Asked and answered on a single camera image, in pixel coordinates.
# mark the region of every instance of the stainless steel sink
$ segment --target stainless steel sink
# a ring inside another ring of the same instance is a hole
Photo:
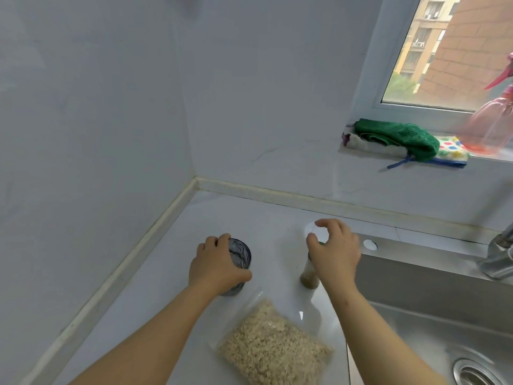
[[[513,285],[477,257],[361,235],[356,284],[390,326],[451,384],[513,385]],[[351,383],[358,384],[354,366]]]

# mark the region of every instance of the window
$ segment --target window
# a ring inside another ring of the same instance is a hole
[[[513,52],[513,14],[498,15],[494,5],[509,10],[513,0],[445,0],[438,19],[425,19],[426,11],[437,11],[433,2],[439,0],[383,0],[353,100],[352,120],[413,122],[431,131],[451,132],[513,83],[507,78],[484,90],[509,65],[507,56]],[[490,29],[491,24],[501,29]],[[424,48],[412,47],[428,29]]]
[[[403,69],[414,69],[417,66],[417,63],[419,62],[421,54],[422,52],[420,51],[409,51],[406,55]]]
[[[419,28],[415,33],[414,41],[411,43],[413,48],[423,49],[426,46],[427,39],[431,33],[431,28]]]
[[[426,11],[424,12],[424,18],[431,20],[438,19],[443,5],[444,2],[428,2]]]
[[[455,2],[454,4],[452,4],[452,8],[450,9],[450,12],[449,12],[450,16],[452,16],[454,14],[454,10],[458,6],[458,4],[459,4],[459,2]]]

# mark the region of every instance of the spray bottle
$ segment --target spray bottle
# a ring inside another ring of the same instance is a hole
[[[510,64],[485,90],[513,77],[513,53],[508,55],[508,60]],[[513,136],[513,84],[499,98],[478,109],[457,136],[469,151],[483,155],[499,152]]]

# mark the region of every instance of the small bottle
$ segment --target small bottle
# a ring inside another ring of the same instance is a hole
[[[306,260],[305,269],[299,278],[301,284],[307,289],[316,289],[319,286],[320,280],[317,276],[316,270],[313,268],[312,259],[310,258],[310,252],[308,253],[308,259]]]
[[[485,89],[490,89],[513,76],[513,53],[510,64]],[[467,150],[483,155],[499,152],[513,136],[513,84],[499,98],[484,104],[457,134]]]

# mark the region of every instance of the building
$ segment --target building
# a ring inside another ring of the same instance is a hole
[[[394,71],[419,89],[460,0],[420,0]]]
[[[484,90],[507,66],[506,56],[511,52],[513,0],[461,0],[421,78],[415,101],[478,109],[499,96],[507,83],[513,83],[509,80],[492,91]]]

